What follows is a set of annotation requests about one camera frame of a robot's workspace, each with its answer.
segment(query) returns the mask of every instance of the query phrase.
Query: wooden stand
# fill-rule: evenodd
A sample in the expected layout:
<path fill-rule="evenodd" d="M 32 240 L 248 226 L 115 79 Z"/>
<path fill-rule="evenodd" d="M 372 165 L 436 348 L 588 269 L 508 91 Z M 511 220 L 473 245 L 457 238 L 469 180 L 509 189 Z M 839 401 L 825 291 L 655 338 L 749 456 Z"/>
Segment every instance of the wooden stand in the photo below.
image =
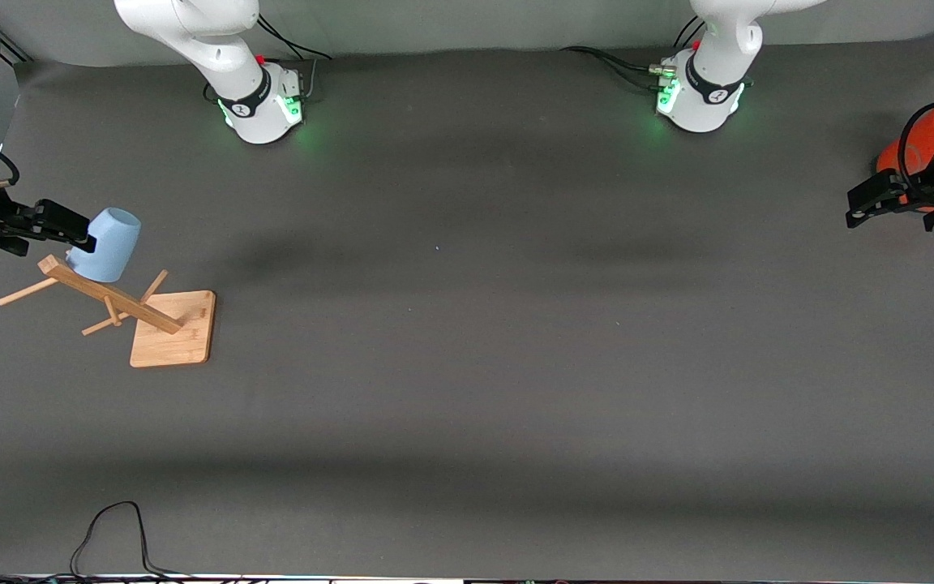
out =
<path fill-rule="evenodd" d="M 214 292 L 201 290 L 156 294 L 156 289 L 168 276 L 168 270 L 161 270 L 142 298 L 136 300 L 114 286 L 79 276 L 55 255 L 48 255 L 38 262 L 38 269 L 47 278 L 0 298 L 0 307 L 60 282 L 100 300 L 107 307 L 109 318 L 82 330 L 82 335 L 86 337 L 111 325 L 120 326 L 129 317 L 138 320 L 132 342 L 132 358 L 129 361 L 132 367 L 163 367 L 208 361 L 215 321 Z"/>

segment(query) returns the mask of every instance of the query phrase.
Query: orange object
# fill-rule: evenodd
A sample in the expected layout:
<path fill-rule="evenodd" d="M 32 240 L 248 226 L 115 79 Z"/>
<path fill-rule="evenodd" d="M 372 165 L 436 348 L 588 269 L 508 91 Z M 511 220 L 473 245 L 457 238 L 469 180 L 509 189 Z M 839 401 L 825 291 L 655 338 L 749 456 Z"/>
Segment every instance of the orange object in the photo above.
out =
<path fill-rule="evenodd" d="M 889 147 L 878 156 L 878 171 L 900 169 L 900 140 L 889 144 Z M 920 173 L 926 169 L 934 156 L 934 110 L 923 115 L 915 128 L 911 130 L 910 140 L 907 141 L 907 169 L 911 174 Z"/>

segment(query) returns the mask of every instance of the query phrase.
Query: gray table surface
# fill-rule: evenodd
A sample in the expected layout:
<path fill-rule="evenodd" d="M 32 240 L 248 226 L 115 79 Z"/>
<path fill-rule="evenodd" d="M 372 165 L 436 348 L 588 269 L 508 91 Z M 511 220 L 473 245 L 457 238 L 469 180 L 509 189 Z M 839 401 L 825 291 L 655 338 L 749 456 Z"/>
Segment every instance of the gray table surface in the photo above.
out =
<path fill-rule="evenodd" d="M 12 195 L 132 211 L 122 287 L 220 307 L 151 371 L 66 289 L 0 309 L 0 572 L 133 498 L 196 572 L 934 581 L 934 242 L 842 219 L 934 37 L 752 74 L 689 135 L 583 55 L 338 59 L 251 147 L 192 67 L 34 67 Z M 137 554 L 112 514 L 83 569 Z"/>

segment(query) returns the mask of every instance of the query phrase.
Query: light blue mug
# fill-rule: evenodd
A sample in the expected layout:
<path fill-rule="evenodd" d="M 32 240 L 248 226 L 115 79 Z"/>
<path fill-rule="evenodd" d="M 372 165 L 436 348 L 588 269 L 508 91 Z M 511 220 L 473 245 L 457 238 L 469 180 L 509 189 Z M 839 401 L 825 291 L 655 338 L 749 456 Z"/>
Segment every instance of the light blue mug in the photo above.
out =
<path fill-rule="evenodd" d="M 89 235 L 96 238 L 96 251 L 89 254 L 71 248 L 67 252 L 67 265 L 89 280 L 118 281 L 132 258 L 141 228 L 142 223 L 132 213 L 108 207 L 88 225 Z"/>

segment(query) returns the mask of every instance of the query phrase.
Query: black band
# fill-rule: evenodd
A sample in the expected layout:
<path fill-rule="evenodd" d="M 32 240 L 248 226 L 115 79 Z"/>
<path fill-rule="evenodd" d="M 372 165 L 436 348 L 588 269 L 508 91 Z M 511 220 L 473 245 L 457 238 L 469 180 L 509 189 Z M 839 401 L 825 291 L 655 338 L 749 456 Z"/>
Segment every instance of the black band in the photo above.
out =
<path fill-rule="evenodd" d="M 734 83 L 730 83 L 730 85 L 716 85 L 711 81 L 705 81 L 694 69 L 694 55 L 690 55 L 690 58 L 687 59 L 686 72 L 687 81 L 690 82 L 693 88 L 697 89 L 697 92 L 705 98 L 705 103 L 709 105 L 726 103 L 726 100 L 729 100 L 730 96 L 733 96 L 741 88 L 741 83 L 744 81 L 738 79 Z"/>
<path fill-rule="evenodd" d="M 249 118 L 255 115 L 259 105 L 262 105 L 262 102 L 266 101 L 266 97 L 269 97 L 271 85 L 272 79 L 270 79 L 269 71 L 264 70 L 264 67 L 262 67 L 262 83 L 250 96 L 241 97 L 238 100 L 227 100 L 225 97 L 218 97 L 218 101 L 222 102 L 222 105 L 233 112 L 233 115 L 236 115 L 237 118 Z"/>

